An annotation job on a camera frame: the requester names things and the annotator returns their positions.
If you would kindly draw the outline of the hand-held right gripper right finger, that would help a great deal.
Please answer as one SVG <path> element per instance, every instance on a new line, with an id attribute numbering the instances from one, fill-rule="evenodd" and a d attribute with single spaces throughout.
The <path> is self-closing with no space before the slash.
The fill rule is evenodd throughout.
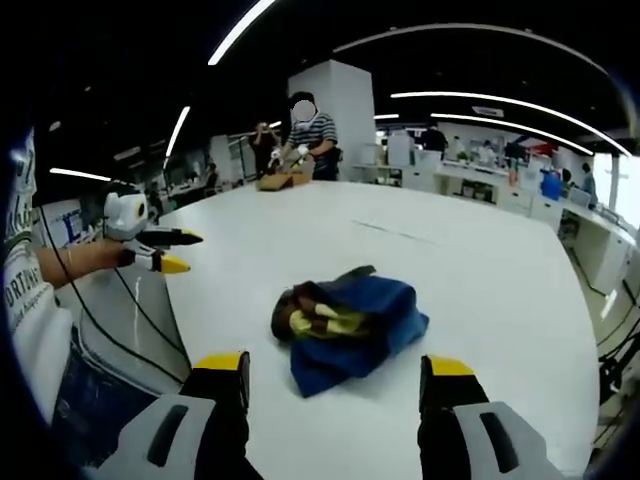
<path id="1" fill-rule="evenodd" d="M 491 402 L 459 360 L 421 358 L 417 444 L 424 479 L 562 479 L 546 442 L 507 404 Z"/>

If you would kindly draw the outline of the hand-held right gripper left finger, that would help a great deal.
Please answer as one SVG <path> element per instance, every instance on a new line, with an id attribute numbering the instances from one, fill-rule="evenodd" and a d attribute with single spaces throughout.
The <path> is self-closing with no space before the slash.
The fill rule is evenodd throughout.
<path id="1" fill-rule="evenodd" d="M 247 351 L 200 360 L 177 394 L 164 394 L 120 432 L 96 479 L 259 479 L 247 458 Z"/>

